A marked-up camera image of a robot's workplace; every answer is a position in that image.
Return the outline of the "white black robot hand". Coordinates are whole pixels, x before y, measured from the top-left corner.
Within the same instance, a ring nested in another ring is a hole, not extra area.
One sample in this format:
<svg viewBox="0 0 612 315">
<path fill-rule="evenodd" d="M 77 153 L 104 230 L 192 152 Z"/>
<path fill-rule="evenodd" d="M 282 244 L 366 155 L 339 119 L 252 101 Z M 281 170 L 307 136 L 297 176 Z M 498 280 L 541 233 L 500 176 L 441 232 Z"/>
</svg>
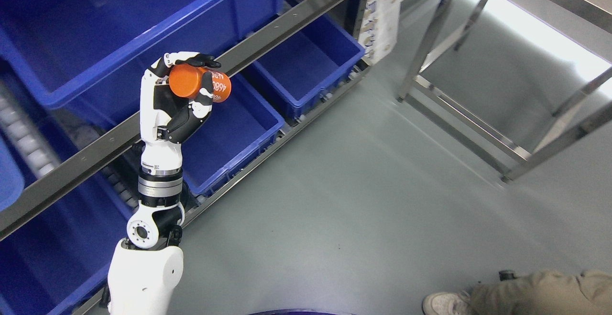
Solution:
<svg viewBox="0 0 612 315">
<path fill-rule="evenodd" d="M 166 52 L 145 71 L 140 88 L 140 136 L 144 141 L 142 170 L 150 175 L 174 175 L 182 169 L 181 145 L 208 119 L 213 109 L 211 76 L 196 98 L 180 98 L 170 89 L 174 66 L 187 64 L 217 69 L 221 63 L 200 52 Z"/>
</svg>

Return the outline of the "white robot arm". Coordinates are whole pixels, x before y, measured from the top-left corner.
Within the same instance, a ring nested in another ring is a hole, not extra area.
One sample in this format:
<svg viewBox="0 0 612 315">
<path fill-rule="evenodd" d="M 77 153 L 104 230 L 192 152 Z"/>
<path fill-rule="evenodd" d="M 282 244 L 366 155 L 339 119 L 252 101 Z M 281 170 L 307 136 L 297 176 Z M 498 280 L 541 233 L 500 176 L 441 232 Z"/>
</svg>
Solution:
<svg viewBox="0 0 612 315">
<path fill-rule="evenodd" d="M 184 271 L 182 184 L 181 169 L 159 175 L 140 171 L 138 205 L 110 263 L 111 315 L 167 313 Z"/>
</svg>

